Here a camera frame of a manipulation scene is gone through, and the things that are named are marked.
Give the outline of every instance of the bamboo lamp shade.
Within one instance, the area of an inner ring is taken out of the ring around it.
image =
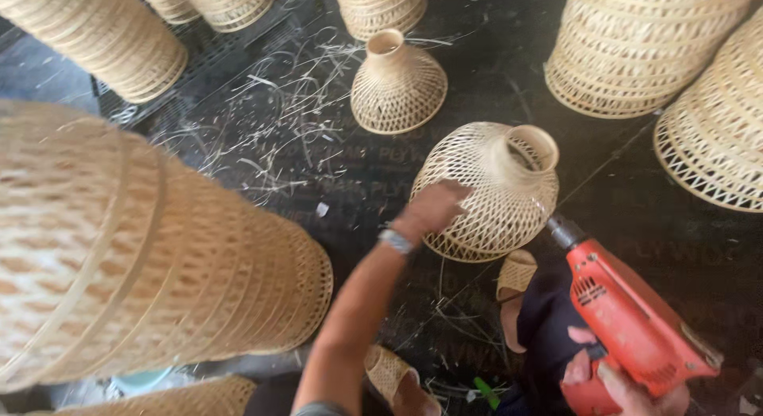
[[[378,32],[352,82],[352,114],[377,134],[399,134],[430,120],[445,101],[448,77],[426,51],[405,45],[396,29]]]
[[[275,0],[190,0],[215,31],[239,31],[259,20]]]
[[[763,8],[665,111],[654,143],[665,170],[695,196],[763,212]]]
[[[367,41],[384,29],[403,33],[412,29],[426,12],[426,0],[337,0],[339,13],[352,37]]]
[[[80,408],[64,408],[54,416],[243,416],[255,391],[253,382],[237,375],[183,388]]]
[[[188,62],[186,48],[138,0],[0,0],[0,15],[132,103],[161,95]]]
[[[440,234],[424,243],[436,253],[464,263],[482,263],[529,242],[556,207],[558,178],[554,139],[533,126],[466,124],[442,139],[419,171],[411,198],[444,178],[474,190]]]
[[[333,287],[300,226],[100,118],[0,102],[0,390],[307,340]]]
[[[201,15],[188,0],[147,0],[151,8],[170,24],[184,24],[194,21]]]
[[[750,1],[567,0],[548,89],[591,117],[649,114],[702,71]]]

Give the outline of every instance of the floor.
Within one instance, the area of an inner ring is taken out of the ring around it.
[[[449,93],[434,119],[396,137],[355,123],[347,96],[365,56],[362,44],[344,31],[333,0],[305,1],[312,6],[309,18],[291,21],[288,36],[232,52],[218,67],[237,76],[198,82],[186,93],[192,101],[180,119],[160,110],[132,130],[304,226],[331,255],[341,284],[405,205],[437,141],[478,120],[539,126],[561,150],[558,210],[631,265],[725,353],[719,379],[691,383],[691,413],[736,411],[763,360],[763,217],[708,204],[674,183],[653,151],[657,114],[587,118],[551,96],[543,63],[565,0],[430,0],[407,38],[440,62]],[[98,99],[87,94],[89,77],[71,61],[31,37],[5,44],[0,37],[0,47],[2,97],[98,112]],[[545,232],[529,248],[551,250]],[[379,341],[420,371],[452,416],[488,411],[486,400],[471,392],[474,376],[500,391],[521,366],[501,341],[494,304],[500,265],[419,252],[379,332]],[[305,345],[278,356],[207,362],[180,375],[241,372],[263,379],[300,370],[308,352]],[[79,404],[71,399],[74,390],[53,388],[52,406]]]

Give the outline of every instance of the wristwatch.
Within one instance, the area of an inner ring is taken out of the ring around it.
[[[414,249],[414,245],[405,237],[391,228],[379,233],[379,241],[392,246],[400,255],[406,256]]]

